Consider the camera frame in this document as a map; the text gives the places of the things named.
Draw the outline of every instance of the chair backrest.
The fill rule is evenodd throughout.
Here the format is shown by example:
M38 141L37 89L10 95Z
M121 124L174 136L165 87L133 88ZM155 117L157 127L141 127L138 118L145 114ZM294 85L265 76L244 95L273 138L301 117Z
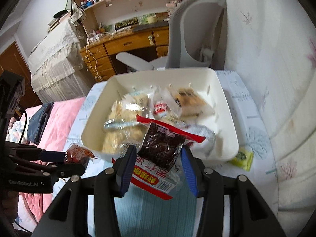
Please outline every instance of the chair backrest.
M218 19L226 0L184 0L169 23L169 51L166 68L204 67L210 61L199 62L200 51L213 40Z

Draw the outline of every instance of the desk drawer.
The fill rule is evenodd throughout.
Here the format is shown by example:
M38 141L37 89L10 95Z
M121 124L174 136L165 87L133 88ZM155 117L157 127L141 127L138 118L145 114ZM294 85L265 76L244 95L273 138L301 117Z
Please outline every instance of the desk drawer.
M154 31L154 38L156 45L168 45L169 44L169 30L156 30Z
M91 73L93 73L94 69L95 69L95 60L91 61L91 64L88 62L87 63L88 68L90 69ZM110 62L110 59L108 57L103 57L100 59L97 59L97 65L96 65L96 70L99 71L103 71L106 69L111 69L112 68L112 64Z
M154 46L151 31L122 37L104 44L109 55Z
M115 75L115 72L113 69L106 69L106 70L102 70L102 71L98 71L98 74L99 76L104 80L108 80L111 76L114 76ZM94 77L94 79L97 81L97 82L100 82L99 78L97 77L97 75L92 72L92 75Z
M99 59L99 58L102 58L102 57L107 56L103 44L100 44L100 45L98 45L98 46L89 48L89 51L93 54L93 56L94 56L96 59ZM86 51L84 50L84 51L81 52L81 56L82 56L83 60L84 60L86 63L88 63L89 60L90 60L91 62L94 61L94 59L93 59L92 55L89 53L89 51L87 50L87 52L86 52Z
M160 57L164 57L168 55L168 45L164 45L164 46L157 46L157 55L158 58Z

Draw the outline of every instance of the white plastic container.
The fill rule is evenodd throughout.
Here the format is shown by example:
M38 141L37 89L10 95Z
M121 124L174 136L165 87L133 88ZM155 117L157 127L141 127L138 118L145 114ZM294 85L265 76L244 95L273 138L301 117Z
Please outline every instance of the white plastic container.
M180 68L163 71L140 71L116 75L108 80L83 130L81 139L89 149L100 151L105 133L104 122L111 112L111 106L124 94L150 89L192 87L203 99L214 107L214 115L203 114L198 124L212 129L216 134L216 145L208 157L200 157L204 163L210 161L228 161L238 152L238 140L232 116L218 77L209 68Z

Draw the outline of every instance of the plastic food bag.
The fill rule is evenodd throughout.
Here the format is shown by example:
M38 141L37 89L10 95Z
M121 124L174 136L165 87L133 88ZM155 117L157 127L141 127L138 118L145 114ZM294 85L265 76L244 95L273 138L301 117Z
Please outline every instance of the plastic food bag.
M116 158L124 157L131 144L136 146L137 152L142 146L141 142L130 139L124 140L117 147ZM180 157L177 158L171 170L167 171L153 162L137 156L131 183L143 190L163 200L170 200L181 189L184 181L185 176Z
M150 109L152 110L152 114L155 119L173 125L177 128L186 128L188 125L195 123L197 119L196 115L180 118L174 115L170 111L167 103L163 100L160 92L160 89L155 91L150 105Z
M147 131L147 128L140 124L134 127L124 127L123 125L121 127L122 129L107 131L102 153L114 154L117 146L127 138L142 142Z
M188 133L205 136L205 140L202 143L194 143L190 147L190 150L194 157L202 159L210 155L216 141L216 135L213 130L207 128L206 126L195 124L189 125L187 128L182 130Z
M117 146L127 138L142 142L147 128L140 125L136 116L153 117L149 104L153 91L126 94L114 102L108 120L104 124L105 139L102 153L114 154Z
M253 159L253 153L247 151L244 147L240 147L235 158L233 158L230 163L242 168L243 170L250 171Z
M186 141L201 143L205 140L205 137L187 133L157 120L137 116L137 121L150 124L138 155L167 171L174 165Z
M73 143L71 144L66 153L64 163L86 163L86 161L92 160L93 163L96 163L98 158L94 155L92 151L84 147L81 144Z
M150 98L153 92L140 91L124 95L120 101L115 101L108 120L104 124L105 130L122 129L137 125L136 115L152 117L149 110Z
M207 103L192 88L180 88L178 90L165 88L161 91L161 96L172 113L178 118L199 115L207 107Z

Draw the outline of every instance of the chair armrest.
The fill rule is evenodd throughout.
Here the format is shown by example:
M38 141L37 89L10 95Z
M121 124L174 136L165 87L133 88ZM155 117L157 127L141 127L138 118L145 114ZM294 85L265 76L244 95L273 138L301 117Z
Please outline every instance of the chair armrest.
M118 53L116 59L137 71L154 69L154 66L151 63L127 52Z

